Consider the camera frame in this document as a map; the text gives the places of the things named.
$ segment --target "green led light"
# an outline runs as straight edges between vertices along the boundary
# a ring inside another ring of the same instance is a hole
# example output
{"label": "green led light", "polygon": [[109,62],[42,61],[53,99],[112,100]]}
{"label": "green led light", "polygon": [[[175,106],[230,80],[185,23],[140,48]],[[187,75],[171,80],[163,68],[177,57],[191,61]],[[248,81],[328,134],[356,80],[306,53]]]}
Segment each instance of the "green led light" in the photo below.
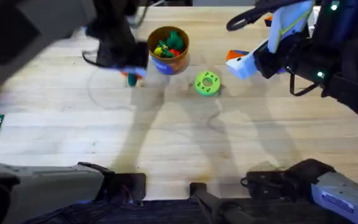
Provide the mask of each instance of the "green led light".
{"label": "green led light", "polygon": [[323,72],[318,72],[317,76],[320,77],[320,78],[324,78],[325,74]]}
{"label": "green led light", "polygon": [[338,7],[339,7],[339,1],[333,1],[331,3],[331,10],[332,11],[335,11],[336,9],[338,9]]}

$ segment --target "cup of toys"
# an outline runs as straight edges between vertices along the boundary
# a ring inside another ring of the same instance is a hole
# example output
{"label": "cup of toys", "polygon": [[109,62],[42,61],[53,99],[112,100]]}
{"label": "cup of toys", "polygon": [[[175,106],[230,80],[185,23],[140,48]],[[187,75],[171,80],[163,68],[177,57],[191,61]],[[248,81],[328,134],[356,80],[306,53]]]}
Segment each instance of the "cup of toys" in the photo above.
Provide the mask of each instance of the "cup of toys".
{"label": "cup of toys", "polygon": [[173,75],[186,64],[189,36],[177,27],[160,27],[149,35],[147,46],[157,70]]}

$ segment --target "red toy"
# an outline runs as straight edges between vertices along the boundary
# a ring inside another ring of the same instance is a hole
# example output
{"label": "red toy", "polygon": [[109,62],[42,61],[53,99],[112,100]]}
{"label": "red toy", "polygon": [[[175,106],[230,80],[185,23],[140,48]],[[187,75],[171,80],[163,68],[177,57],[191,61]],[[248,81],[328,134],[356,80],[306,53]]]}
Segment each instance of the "red toy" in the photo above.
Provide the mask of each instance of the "red toy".
{"label": "red toy", "polygon": [[175,49],[170,49],[169,52],[173,53],[175,57],[180,55],[180,52]]}

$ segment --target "green ring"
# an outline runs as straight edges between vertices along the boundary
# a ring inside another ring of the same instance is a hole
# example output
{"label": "green ring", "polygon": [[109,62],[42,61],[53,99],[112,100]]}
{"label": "green ring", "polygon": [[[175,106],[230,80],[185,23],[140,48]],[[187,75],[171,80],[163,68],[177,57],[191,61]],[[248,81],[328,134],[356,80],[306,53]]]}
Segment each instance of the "green ring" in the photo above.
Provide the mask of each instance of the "green ring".
{"label": "green ring", "polygon": [[[211,86],[205,86],[204,80],[208,79],[211,82]],[[204,71],[197,75],[194,81],[194,88],[203,96],[212,96],[219,91],[221,87],[221,80],[219,77],[210,71]]]}

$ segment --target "light wood surface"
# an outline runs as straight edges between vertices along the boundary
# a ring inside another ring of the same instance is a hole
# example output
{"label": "light wood surface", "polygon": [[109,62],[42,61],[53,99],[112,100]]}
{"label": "light wood surface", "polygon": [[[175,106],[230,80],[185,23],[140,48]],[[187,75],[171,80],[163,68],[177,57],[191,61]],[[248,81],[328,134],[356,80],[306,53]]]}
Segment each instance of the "light wood surface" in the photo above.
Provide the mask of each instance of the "light wood surface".
{"label": "light wood surface", "polygon": [[[286,169],[315,158],[358,182],[358,117],[320,90],[296,98],[286,74],[239,80],[225,67],[230,49],[252,50],[268,35],[264,22],[227,32],[246,7],[155,7],[136,31],[160,26],[190,36],[188,68],[164,76],[150,61],[143,88],[126,88],[117,72],[80,57],[97,42],[78,34],[54,43],[12,77],[0,93],[0,162],[70,166],[93,162],[147,174],[146,199],[187,198],[188,184],[207,182],[219,197],[246,195],[249,170]],[[199,96],[195,75],[213,70],[220,96]],[[299,88],[309,83],[298,80]]]}

